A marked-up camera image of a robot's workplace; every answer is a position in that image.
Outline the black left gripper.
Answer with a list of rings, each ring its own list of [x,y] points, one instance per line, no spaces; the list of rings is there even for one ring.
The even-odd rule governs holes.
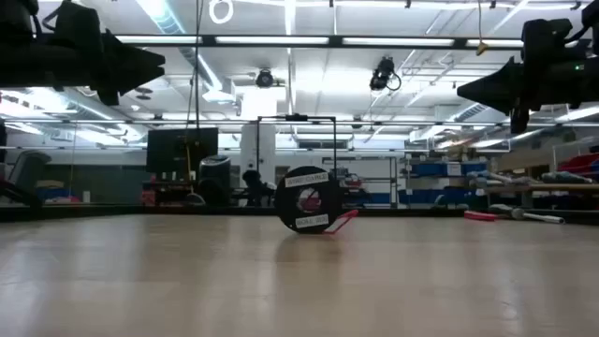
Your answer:
[[[102,41],[104,46],[96,50],[75,45],[69,48],[78,56],[80,67],[89,78],[88,86],[97,93],[103,104],[116,106],[119,104],[117,89],[135,89],[165,74],[161,67],[165,63],[163,55],[125,44],[110,30],[102,34]],[[149,66],[137,65],[116,70],[116,61]]]

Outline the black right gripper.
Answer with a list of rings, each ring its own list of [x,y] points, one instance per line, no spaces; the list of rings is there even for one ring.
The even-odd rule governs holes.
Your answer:
[[[457,89],[458,96],[510,113],[510,132],[522,134],[530,111],[548,101],[557,63],[519,63],[511,56],[496,72],[470,81]]]

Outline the black wire spool white labels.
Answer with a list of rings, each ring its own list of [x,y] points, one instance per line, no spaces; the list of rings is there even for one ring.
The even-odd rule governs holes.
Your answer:
[[[277,185],[274,207],[283,224],[296,233],[323,233],[342,214],[339,184],[323,168],[293,168]]]

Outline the yellow hanging plug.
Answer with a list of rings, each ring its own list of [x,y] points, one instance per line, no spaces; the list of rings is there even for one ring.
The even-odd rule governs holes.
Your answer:
[[[482,55],[489,47],[485,42],[482,34],[482,1],[476,0],[477,4],[477,32],[478,32],[478,44],[476,46],[475,55]]]

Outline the black hanging pole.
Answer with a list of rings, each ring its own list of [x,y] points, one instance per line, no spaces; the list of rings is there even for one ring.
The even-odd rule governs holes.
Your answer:
[[[198,43],[199,30],[202,15],[202,0],[196,0],[196,29],[195,29],[195,50],[194,50],[194,113],[195,113],[195,128],[199,129],[199,60],[198,60]]]

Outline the black monitor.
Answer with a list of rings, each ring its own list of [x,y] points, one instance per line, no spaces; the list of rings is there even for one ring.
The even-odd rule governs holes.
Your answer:
[[[151,173],[187,171],[218,152],[216,127],[151,130],[148,132],[146,170]]]

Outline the shelf rack with blue bins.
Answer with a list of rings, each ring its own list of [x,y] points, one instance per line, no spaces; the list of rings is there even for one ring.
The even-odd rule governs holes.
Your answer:
[[[408,209],[465,208],[476,197],[473,173],[485,171],[483,160],[449,161],[421,155],[398,163],[398,204]]]

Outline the wooden workbench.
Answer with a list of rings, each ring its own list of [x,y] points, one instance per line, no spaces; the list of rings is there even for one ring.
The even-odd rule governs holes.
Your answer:
[[[520,193],[524,208],[532,208],[533,192],[568,192],[582,195],[599,195],[599,183],[533,183],[521,185],[488,186],[483,190],[488,194]]]

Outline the red storage bin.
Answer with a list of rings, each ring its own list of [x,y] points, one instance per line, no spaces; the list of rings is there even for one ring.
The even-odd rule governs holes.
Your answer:
[[[562,162],[558,171],[566,171],[582,176],[599,175],[599,153],[582,154]]]

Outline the grey office chair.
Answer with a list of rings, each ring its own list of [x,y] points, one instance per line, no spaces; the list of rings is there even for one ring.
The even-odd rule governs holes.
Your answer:
[[[20,203],[40,208],[43,201],[37,196],[37,182],[42,178],[51,157],[36,150],[19,154],[8,178],[0,179],[0,202]]]

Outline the person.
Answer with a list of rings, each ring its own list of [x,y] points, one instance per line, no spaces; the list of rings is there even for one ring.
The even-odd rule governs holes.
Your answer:
[[[270,207],[275,195],[276,186],[272,183],[264,183],[257,170],[246,170],[241,178],[246,184],[248,207]]]

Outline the black overhead beam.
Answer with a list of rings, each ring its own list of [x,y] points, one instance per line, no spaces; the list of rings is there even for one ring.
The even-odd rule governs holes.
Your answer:
[[[351,36],[266,36],[266,35],[117,35],[121,42],[138,47],[203,48],[316,48],[316,49],[403,49],[474,51],[473,37],[351,37]]]

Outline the grey-handled screwdriver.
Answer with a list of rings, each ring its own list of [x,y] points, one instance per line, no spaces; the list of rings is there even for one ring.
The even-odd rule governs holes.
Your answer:
[[[516,220],[536,220],[552,224],[564,224],[565,220],[558,216],[542,215],[531,212],[526,212],[521,208],[513,208],[504,204],[493,204],[489,206],[489,211],[497,214],[508,215]]]

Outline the black table frame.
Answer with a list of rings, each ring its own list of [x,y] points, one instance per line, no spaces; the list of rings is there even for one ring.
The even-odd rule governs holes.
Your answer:
[[[276,216],[273,208],[146,207],[139,205],[50,205],[38,209],[0,207],[0,223],[113,215]],[[462,210],[361,209],[360,217],[462,217]]]

